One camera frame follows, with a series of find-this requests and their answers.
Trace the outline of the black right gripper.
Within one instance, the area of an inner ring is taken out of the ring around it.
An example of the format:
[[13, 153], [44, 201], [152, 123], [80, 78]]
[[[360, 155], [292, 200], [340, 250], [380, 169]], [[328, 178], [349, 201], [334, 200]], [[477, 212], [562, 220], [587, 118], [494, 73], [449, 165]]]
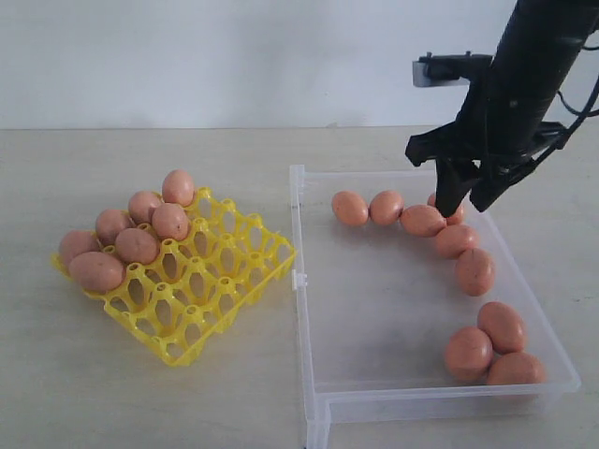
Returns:
[[545, 113], [534, 102], [464, 107], [454, 122], [410, 137], [405, 155], [416, 167], [436, 160], [434, 205], [445, 218], [456, 213], [470, 191], [471, 203], [483, 212], [567, 138], [567, 128], [546, 122]]

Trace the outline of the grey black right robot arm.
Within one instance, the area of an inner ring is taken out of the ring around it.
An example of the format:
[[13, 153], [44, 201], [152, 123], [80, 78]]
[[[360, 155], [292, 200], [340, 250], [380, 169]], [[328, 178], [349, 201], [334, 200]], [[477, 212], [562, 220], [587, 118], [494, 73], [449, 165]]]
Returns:
[[487, 210], [597, 115], [593, 90], [569, 126], [544, 119], [597, 30], [595, 1], [518, 1], [494, 54], [427, 53], [413, 62], [416, 87], [469, 86], [455, 120], [410, 137], [405, 150], [416, 167], [434, 161], [434, 205], [444, 217], [464, 198]]

